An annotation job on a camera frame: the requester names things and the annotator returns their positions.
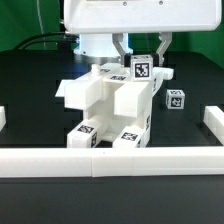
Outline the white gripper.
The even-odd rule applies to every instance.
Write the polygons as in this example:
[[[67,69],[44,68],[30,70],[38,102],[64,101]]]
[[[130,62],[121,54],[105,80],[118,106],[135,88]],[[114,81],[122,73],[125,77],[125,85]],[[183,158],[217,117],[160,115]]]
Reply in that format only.
[[[64,0],[64,25],[70,33],[115,33],[112,42],[120,63],[130,66],[127,33],[158,33],[156,64],[172,42],[171,32],[215,30],[222,0]]]

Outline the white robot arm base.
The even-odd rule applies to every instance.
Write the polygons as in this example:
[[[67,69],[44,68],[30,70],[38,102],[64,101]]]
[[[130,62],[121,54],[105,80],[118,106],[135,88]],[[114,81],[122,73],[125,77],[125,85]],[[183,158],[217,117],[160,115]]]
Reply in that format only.
[[[120,55],[112,42],[113,34],[80,34],[78,46],[74,49],[76,61],[90,64],[120,62]]]

